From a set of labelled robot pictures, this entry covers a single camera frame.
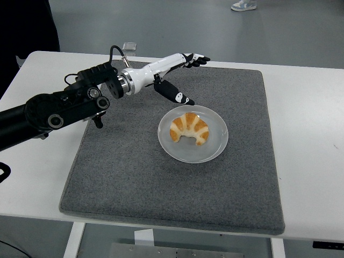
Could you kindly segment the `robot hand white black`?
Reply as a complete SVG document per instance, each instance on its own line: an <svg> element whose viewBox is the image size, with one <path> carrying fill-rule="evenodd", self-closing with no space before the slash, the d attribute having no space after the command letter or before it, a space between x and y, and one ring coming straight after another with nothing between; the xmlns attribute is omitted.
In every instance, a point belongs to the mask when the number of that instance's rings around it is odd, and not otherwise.
<svg viewBox="0 0 344 258"><path fill-rule="evenodd" d="M199 67L209 61L210 58L200 54L177 53L149 63L140 69L125 68L118 78L127 95L137 94L142 88L153 85L156 92L174 103L194 105L195 102L192 99L181 93L163 77L179 67Z"/></svg>

